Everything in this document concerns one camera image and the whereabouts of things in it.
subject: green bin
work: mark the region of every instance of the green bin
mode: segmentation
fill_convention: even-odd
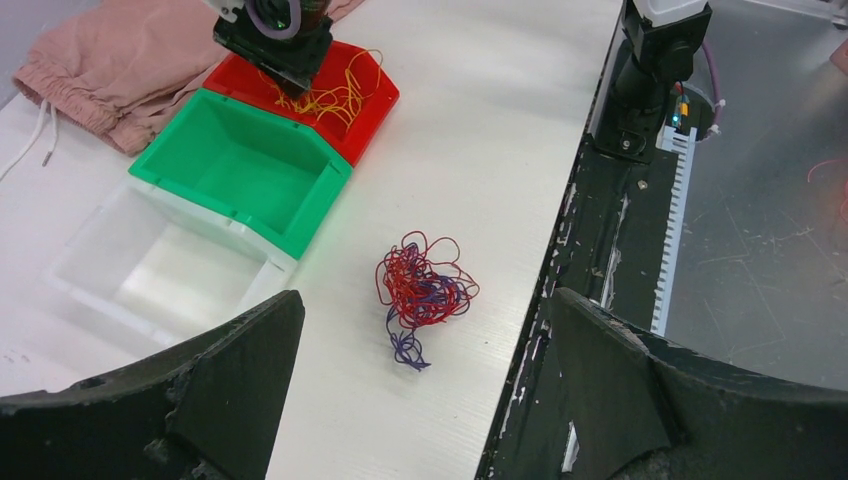
[[[295,260],[352,173],[311,128],[205,89],[130,167],[247,225]]]

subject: white table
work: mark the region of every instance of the white table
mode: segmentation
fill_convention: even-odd
[[[382,50],[401,100],[292,279],[307,317],[269,478],[473,476],[620,8],[526,5],[369,0],[336,26]],[[36,114],[20,97],[0,111],[0,158]],[[104,318],[80,323],[39,281],[130,163],[65,123],[41,168],[48,137],[0,183],[0,394],[156,350],[117,341]],[[482,286],[463,318],[420,332],[422,373],[394,362],[373,284],[415,229],[454,237]]]

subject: drawstring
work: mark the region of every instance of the drawstring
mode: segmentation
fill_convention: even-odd
[[[56,105],[50,104],[50,119],[53,121],[53,140],[50,142],[50,148],[47,149],[47,155],[44,156],[44,161],[41,162],[42,167],[47,166],[50,157],[53,156],[53,151],[56,150],[56,143],[59,141],[59,116],[56,115]]]
[[[30,135],[29,140],[27,141],[24,148],[18,153],[18,155],[12,159],[6,166],[0,171],[0,181],[3,181],[6,178],[6,175],[18,164],[30,151],[35,142],[38,140],[38,137],[41,135],[41,131],[44,129],[44,117],[47,114],[47,107],[50,107],[50,116],[52,117],[51,121],[53,122],[53,139],[50,142],[50,148],[47,150],[47,155],[44,157],[44,161],[41,162],[41,166],[47,165],[47,162],[50,161],[50,157],[53,155],[53,151],[56,150],[56,143],[59,141],[59,117],[57,116],[56,107],[51,105],[47,99],[43,99],[41,101],[41,107],[38,109],[38,120],[35,122],[35,130],[33,130],[32,135]]]

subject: red wire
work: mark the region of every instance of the red wire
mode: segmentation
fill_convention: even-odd
[[[422,246],[409,241],[416,235],[423,239]],[[431,261],[428,255],[442,242],[452,243],[456,256],[450,261]],[[393,246],[377,265],[374,275],[380,302],[394,307],[398,323],[410,330],[441,323],[452,315],[464,313],[480,287],[457,265],[459,257],[456,240],[441,237],[429,243],[424,233],[409,232],[403,237],[400,247]]]

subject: red bin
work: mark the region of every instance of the red bin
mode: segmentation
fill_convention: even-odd
[[[290,107],[278,104],[280,94],[273,88],[270,78],[235,54],[221,62],[203,87],[313,128],[355,167],[400,96],[397,87],[374,57],[370,53],[359,55],[363,51],[365,49],[354,45],[333,42],[321,71],[312,83],[316,92],[347,86],[345,71],[350,66],[365,98],[349,128],[334,114],[325,113],[319,118],[314,114],[296,113]]]

